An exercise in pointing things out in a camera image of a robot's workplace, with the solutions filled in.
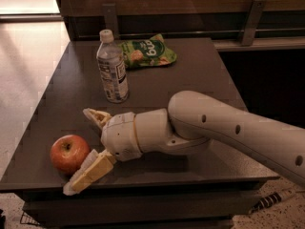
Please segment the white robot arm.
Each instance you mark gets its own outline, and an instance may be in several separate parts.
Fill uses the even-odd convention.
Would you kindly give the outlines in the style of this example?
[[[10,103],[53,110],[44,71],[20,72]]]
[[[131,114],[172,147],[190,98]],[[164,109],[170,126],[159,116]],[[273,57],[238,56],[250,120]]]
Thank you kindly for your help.
[[[63,188],[81,193],[113,169],[149,152],[188,155],[220,141],[264,164],[290,181],[305,183],[305,129],[227,105],[205,94],[174,94],[166,109],[112,116],[85,109],[84,115],[102,132],[105,150],[91,151]]]

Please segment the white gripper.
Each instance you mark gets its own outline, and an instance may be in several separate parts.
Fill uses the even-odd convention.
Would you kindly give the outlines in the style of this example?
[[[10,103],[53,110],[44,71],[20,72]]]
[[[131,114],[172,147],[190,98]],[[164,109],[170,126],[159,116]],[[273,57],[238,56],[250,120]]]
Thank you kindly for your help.
[[[85,117],[102,130],[101,142],[105,149],[98,153],[92,150],[85,158],[79,170],[63,187],[63,194],[73,196],[81,193],[112,169],[116,160],[128,161],[142,156],[135,134],[132,112],[117,114],[87,108]]]

